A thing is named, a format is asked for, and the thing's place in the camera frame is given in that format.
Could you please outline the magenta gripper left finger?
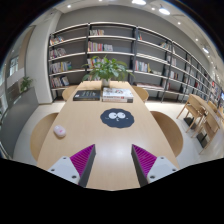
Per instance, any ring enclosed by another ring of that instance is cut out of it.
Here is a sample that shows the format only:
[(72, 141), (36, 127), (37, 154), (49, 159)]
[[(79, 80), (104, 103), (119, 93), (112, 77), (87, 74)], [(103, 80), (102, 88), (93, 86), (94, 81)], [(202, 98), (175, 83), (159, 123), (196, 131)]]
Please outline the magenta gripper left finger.
[(92, 144), (70, 157), (62, 156), (48, 171), (67, 181), (85, 187), (88, 183), (95, 156), (96, 149), (95, 145)]

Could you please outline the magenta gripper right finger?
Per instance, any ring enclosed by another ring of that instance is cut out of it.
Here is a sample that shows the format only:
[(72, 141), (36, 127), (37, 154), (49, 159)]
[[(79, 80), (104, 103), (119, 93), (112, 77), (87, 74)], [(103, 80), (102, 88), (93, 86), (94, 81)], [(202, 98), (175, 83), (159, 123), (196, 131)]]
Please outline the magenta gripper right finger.
[(131, 155), (141, 187), (178, 170), (165, 156), (157, 157), (137, 145), (132, 145)]

